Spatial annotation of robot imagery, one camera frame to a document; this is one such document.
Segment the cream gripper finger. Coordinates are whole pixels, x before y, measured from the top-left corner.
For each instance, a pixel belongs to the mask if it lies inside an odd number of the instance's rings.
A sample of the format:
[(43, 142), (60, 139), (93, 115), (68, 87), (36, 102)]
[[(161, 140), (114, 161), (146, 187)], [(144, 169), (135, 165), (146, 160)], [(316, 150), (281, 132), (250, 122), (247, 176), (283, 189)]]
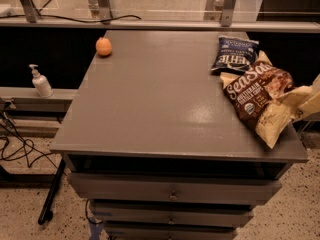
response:
[(320, 112), (320, 95), (317, 98), (313, 98), (310, 94), (306, 99), (302, 101), (297, 107), (295, 107), (294, 121), (300, 121), (308, 116)]
[(278, 101), (290, 108), (295, 108), (302, 103), (312, 92), (310, 86), (301, 86), (289, 92), (284, 93), (278, 98)]

